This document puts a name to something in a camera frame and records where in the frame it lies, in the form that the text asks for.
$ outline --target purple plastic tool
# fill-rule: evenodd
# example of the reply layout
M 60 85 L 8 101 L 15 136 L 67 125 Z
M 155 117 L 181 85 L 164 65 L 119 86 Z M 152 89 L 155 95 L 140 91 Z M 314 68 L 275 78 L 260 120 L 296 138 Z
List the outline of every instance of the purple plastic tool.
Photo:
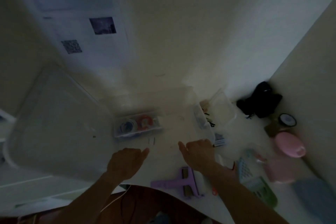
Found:
M 188 177 L 183 178 L 183 169 L 188 169 Z M 192 189 L 192 192 L 195 197 L 200 198 L 204 195 L 200 195 L 197 189 L 197 185 L 195 182 L 194 172 L 191 167 L 182 167 L 179 169 L 179 173 L 176 179 L 174 180 L 164 180 L 164 181 L 153 181 L 150 183 L 151 188 L 164 188 L 164 189 L 172 189 L 177 188 L 179 193 L 185 199 L 191 199 L 191 197 L 185 196 L 183 191 L 183 186 L 189 185 Z

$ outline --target green plastic object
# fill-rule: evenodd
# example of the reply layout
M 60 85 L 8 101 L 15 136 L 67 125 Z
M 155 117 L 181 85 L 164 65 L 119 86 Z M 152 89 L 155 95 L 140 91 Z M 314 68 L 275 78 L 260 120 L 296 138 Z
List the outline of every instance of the green plastic object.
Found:
M 261 176 L 245 182 L 243 185 L 269 207 L 274 208 L 277 206 L 277 197 Z

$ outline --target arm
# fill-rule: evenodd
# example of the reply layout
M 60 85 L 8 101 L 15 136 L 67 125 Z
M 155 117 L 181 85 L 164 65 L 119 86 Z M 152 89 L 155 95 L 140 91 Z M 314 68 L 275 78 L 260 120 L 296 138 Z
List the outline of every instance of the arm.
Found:
M 217 190 L 236 224 L 288 224 L 235 180 L 228 168 L 216 163 L 214 148 L 208 139 L 178 145 L 187 164 L 201 172 Z
M 52 224 L 92 224 L 96 221 L 112 191 L 130 179 L 140 169 L 149 149 L 123 149 L 112 155 L 107 171 L 89 188 L 68 205 Z

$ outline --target brown floor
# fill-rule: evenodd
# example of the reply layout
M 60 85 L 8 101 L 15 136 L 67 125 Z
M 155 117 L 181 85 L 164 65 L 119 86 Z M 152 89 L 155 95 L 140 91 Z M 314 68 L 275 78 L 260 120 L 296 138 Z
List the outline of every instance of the brown floor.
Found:
M 111 195 L 106 205 L 122 193 Z M 50 220 L 60 210 L 61 208 L 37 213 L 35 224 L 50 223 Z M 131 186 L 123 197 L 100 214 L 96 224 L 145 224 L 160 211 L 167 213 L 172 223 L 199 224 L 205 218 L 202 213 L 164 192 L 147 187 Z M 27 224 L 32 223 L 33 218 L 34 215 L 26 216 L 22 218 L 21 223 L 24 221 L 27 221 Z M 11 221 L 2 222 L 0 220 L 0 224 L 17 223 L 15 219 Z

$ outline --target white cable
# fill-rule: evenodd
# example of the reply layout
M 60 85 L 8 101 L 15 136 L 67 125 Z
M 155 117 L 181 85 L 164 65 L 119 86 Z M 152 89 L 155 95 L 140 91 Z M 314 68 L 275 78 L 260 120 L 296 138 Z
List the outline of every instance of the white cable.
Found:
M 119 196 L 119 197 L 117 197 L 115 200 L 113 200 L 111 203 L 109 203 L 107 206 L 105 206 L 104 208 L 103 208 L 103 210 L 105 210 L 110 204 L 112 204 L 114 201 L 117 201 L 119 198 L 121 198 L 123 195 L 125 195 L 126 194 L 126 192 L 129 190 L 129 188 L 131 187 L 132 185 L 130 185 L 129 187 L 128 187 L 128 189 L 121 195 L 121 196 Z

